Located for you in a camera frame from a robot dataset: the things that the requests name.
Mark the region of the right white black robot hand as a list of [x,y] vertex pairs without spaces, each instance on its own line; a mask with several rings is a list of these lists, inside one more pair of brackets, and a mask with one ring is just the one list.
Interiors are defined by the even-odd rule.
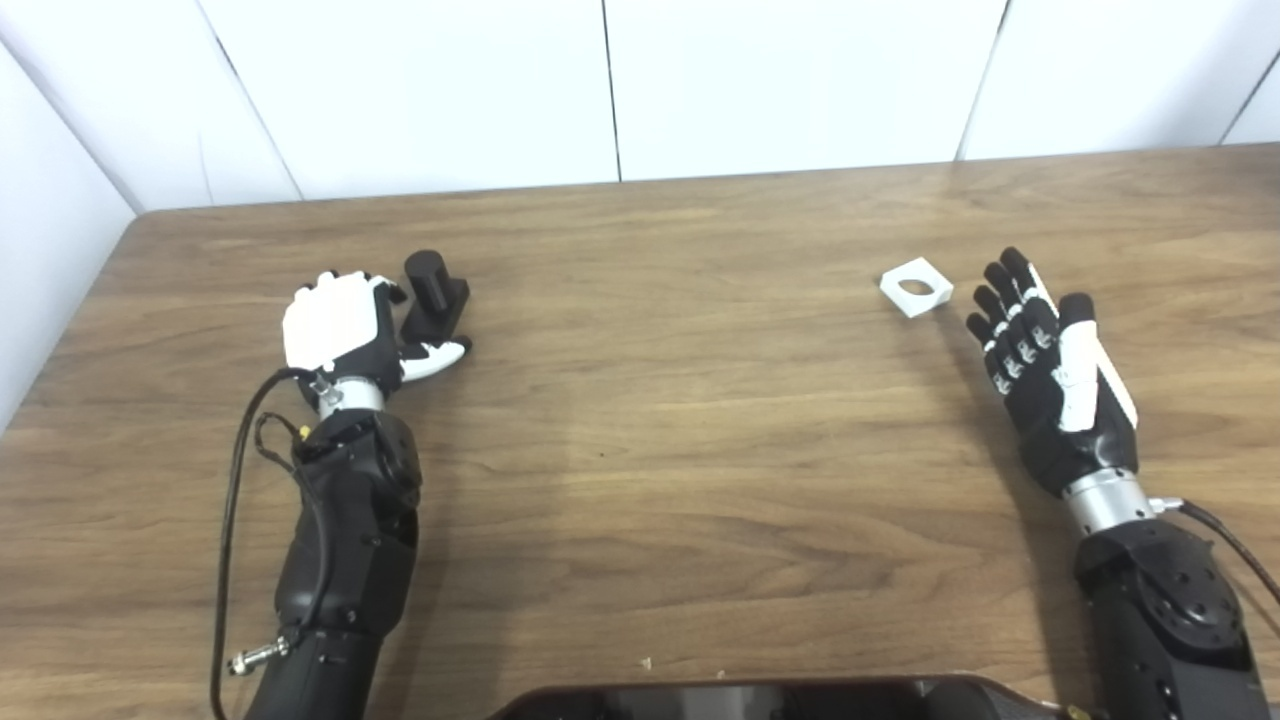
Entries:
[[1053,299],[1015,247],[983,277],[966,328],[1032,480],[1060,496],[1097,471],[1137,473],[1137,406],[1101,342],[1092,296]]

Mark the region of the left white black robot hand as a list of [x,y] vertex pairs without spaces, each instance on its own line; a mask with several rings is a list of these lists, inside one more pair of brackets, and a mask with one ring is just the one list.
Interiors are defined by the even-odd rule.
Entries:
[[385,397],[462,361],[467,340],[401,340],[396,309],[412,299],[384,275],[324,272],[298,288],[282,320],[285,365],[314,372],[334,386],[351,378]]

